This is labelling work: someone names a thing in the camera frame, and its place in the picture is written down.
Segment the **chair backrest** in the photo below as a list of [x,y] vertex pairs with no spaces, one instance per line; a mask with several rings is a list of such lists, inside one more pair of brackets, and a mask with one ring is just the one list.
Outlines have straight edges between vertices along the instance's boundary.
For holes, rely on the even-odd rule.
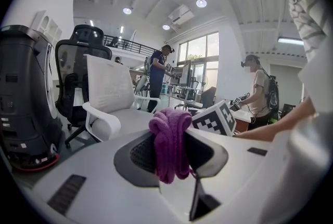
[[203,105],[202,107],[204,109],[207,109],[213,105],[215,93],[216,93],[216,87],[212,86],[211,88],[209,88],[208,90],[206,90],[201,94],[201,101]]
[[85,110],[73,110],[75,89],[82,92],[84,102],[89,101],[88,70],[85,54],[110,60],[112,51],[103,46],[103,31],[90,25],[77,25],[71,39],[60,40],[55,49],[59,77],[57,108],[61,115],[73,123],[85,119]]
[[105,113],[129,109],[134,102],[134,94],[128,67],[114,61],[86,56],[91,106]]

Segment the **white cushion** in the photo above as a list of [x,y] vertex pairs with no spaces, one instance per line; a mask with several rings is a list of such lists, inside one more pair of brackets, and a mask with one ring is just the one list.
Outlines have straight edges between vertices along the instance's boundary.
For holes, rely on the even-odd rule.
[[102,141],[110,140],[114,137],[127,135],[136,131],[149,129],[149,121],[154,114],[135,109],[118,110],[110,113],[116,116],[121,124],[121,129],[118,135],[110,136],[110,129],[107,123],[101,119],[96,120],[92,125],[93,133]]

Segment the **purple cloth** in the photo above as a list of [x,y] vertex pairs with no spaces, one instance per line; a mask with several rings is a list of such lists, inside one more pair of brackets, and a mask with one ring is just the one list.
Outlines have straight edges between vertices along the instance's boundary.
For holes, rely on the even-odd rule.
[[189,112],[171,108],[155,113],[149,122],[150,131],[156,135],[154,147],[157,176],[164,183],[172,183],[175,174],[181,180],[189,174],[183,133],[191,123]]

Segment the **white ceiling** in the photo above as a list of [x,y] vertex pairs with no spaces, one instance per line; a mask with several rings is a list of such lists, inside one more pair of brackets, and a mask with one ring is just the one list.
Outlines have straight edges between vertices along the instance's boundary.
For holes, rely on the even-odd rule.
[[[204,9],[196,6],[196,0],[74,0],[75,24],[93,19],[95,26],[105,34],[119,36],[119,28],[125,26],[123,38],[130,39],[137,27],[146,28],[165,41],[176,36],[176,32],[162,30],[164,23],[170,23],[168,15],[182,4],[187,5],[195,15],[191,23],[198,23],[207,16],[225,15],[220,0],[207,0]],[[277,43],[279,36],[299,38],[296,26],[289,14],[288,0],[229,0],[239,24],[246,52],[259,56],[295,59],[306,62],[302,46]],[[126,16],[124,7],[133,8]]]

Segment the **fan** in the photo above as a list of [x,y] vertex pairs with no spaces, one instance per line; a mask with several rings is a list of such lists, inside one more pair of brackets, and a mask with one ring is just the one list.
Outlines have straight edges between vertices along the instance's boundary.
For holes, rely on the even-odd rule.
[[201,83],[201,91],[205,89],[204,87],[208,85],[208,77],[206,75],[200,74],[196,77],[197,81]]

